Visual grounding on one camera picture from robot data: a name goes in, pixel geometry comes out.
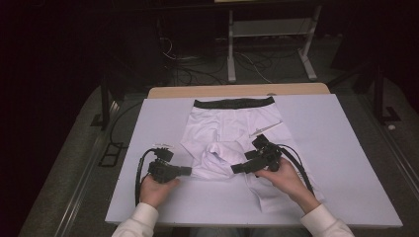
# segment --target dark background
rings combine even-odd
[[[126,7],[132,2],[141,6],[137,1],[114,3]],[[5,236],[15,236],[79,110],[101,79],[110,78],[111,92],[122,98],[127,90],[164,85],[168,75],[155,25],[160,15],[92,13],[112,8],[111,1],[0,4],[0,223]],[[317,35],[344,34],[333,66],[350,70],[366,58],[376,60],[419,111],[417,10],[413,1],[326,5]],[[226,32],[222,15],[183,13],[163,30],[173,38],[178,33],[185,45],[188,36],[205,41]]]

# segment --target white object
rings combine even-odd
[[[284,123],[306,157],[325,205],[354,227],[397,227],[402,223],[370,165],[335,95],[275,96]],[[199,98],[213,101],[214,98]],[[147,99],[132,134],[106,221],[120,223],[132,214],[136,168],[154,143],[174,144],[171,164],[190,166],[191,155],[179,144],[194,99]],[[145,157],[143,169],[155,157]],[[181,185],[159,207],[160,225],[298,226],[298,206],[262,213],[242,174],[222,182],[181,177]]]

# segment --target human hand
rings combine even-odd
[[[293,164],[285,158],[280,159],[280,169],[277,172],[260,170],[255,172],[255,175],[271,181],[273,186],[289,195],[304,213],[309,213],[320,205],[320,202],[302,183]]]
[[[157,209],[157,207],[167,198],[170,191],[179,184],[179,179],[171,180],[165,184],[159,184],[153,180],[151,175],[147,175],[142,180],[139,201],[147,203]]]

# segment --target floor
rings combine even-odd
[[[225,39],[218,39],[223,45]],[[318,82],[327,83],[343,74],[330,68],[341,38],[326,37],[313,42],[309,58]],[[302,38],[255,38],[235,42],[236,84],[309,83],[296,50]],[[178,60],[167,58],[171,72],[169,86],[227,84],[226,51],[217,47],[216,56],[176,52]],[[399,214],[403,227],[353,229],[356,236],[419,236],[419,196],[415,172],[419,171],[419,117],[389,80],[384,84],[384,105],[393,107],[401,121],[380,125],[372,115],[372,88],[357,95],[352,85],[357,75],[331,88],[338,96],[354,131],[379,180]],[[115,167],[98,166],[110,141],[128,145],[130,134],[146,94],[126,94],[113,103],[111,123],[101,130],[91,126],[101,113],[100,90],[92,92],[82,107],[51,173],[21,230],[21,236],[110,236],[116,226],[104,221],[118,180],[126,150]],[[170,236],[171,228],[156,228],[156,236]]]

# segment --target black cable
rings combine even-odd
[[[285,154],[290,159],[290,161],[293,162],[293,164],[296,166],[296,168],[299,170],[299,173],[302,175],[302,178],[304,179],[304,182],[305,182],[305,185],[306,185],[307,189],[312,194],[314,194],[313,187],[311,185],[310,180],[308,179],[308,176],[307,176],[307,173],[304,170],[304,167],[302,166],[302,163],[298,163],[298,161],[290,154],[290,152],[287,149],[285,149],[285,148],[280,148],[280,149],[283,152],[283,154]]]
[[[142,155],[141,159],[139,159],[138,168],[136,169],[136,177],[135,177],[135,206],[137,206],[139,204],[139,192],[141,190],[141,184],[142,184],[142,181],[141,181],[142,165],[144,164],[145,156],[150,151],[155,151],[155,149],[151,148],[151,149],[148,149],[147,151],[145,151],[145,153]]]

